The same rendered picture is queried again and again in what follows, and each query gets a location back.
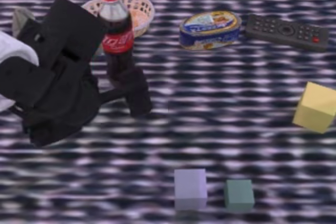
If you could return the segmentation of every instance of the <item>green block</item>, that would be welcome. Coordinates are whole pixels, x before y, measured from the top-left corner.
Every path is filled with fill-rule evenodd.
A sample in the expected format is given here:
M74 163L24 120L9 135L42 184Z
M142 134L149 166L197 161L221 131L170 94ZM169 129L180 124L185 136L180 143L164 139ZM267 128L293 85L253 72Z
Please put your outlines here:
M250 179L228 179L224 188L225 206L230 212L248 212L254 204Z

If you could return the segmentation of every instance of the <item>yellow cube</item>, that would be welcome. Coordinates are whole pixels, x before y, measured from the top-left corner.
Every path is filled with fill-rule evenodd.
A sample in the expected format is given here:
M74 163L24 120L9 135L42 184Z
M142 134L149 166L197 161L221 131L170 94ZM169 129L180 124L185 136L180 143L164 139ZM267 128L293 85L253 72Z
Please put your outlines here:
M293 123L317 133L324 133L332 123L336 113L336 91L307 82Z

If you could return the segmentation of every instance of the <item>white woven basket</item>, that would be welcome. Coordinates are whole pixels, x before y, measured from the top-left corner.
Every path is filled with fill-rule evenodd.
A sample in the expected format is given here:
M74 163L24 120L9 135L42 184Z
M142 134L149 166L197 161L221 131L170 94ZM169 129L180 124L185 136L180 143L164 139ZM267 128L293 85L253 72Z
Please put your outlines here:
M149 0L122 0L132 14L134 36L140 37L149 28L152 22L155 10L153 4ZM101 8L103 0L90 0L82 7L91 14L97 16Z

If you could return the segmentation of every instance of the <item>table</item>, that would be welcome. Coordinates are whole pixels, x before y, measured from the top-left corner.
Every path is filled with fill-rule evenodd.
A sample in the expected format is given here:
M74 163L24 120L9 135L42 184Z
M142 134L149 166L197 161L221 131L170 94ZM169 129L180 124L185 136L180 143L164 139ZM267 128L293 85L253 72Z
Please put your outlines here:
M52 2L1 0L0 28L10 31L15 7L43 17ZM189 223L173 209L173 169L200 167L207 169L209 202L198 215L188 214L196 223L336 223L335 127L319 135L291 123L307 81L334 84L335 1L153 3L155 20L134 50L151 86L153 113L134 120L122 101L107 104L81 133L43 150L30 146L17 117L1 113L0 220ZM182 19L214 9L243 20L255 12L327 26L330 50L317 54L243 35L219 50L181 49ZM102 89L105 67L103 56L92 63ZM252 213L225 212L228 178L253 180Z

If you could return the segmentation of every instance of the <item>black remote control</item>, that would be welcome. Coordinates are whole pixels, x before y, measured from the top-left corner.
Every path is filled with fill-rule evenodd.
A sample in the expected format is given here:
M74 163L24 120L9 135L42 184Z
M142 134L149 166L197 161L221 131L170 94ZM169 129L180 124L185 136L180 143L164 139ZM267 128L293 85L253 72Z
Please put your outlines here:
M247 37L325 52L329 31L326 28L250 14L245 28Z

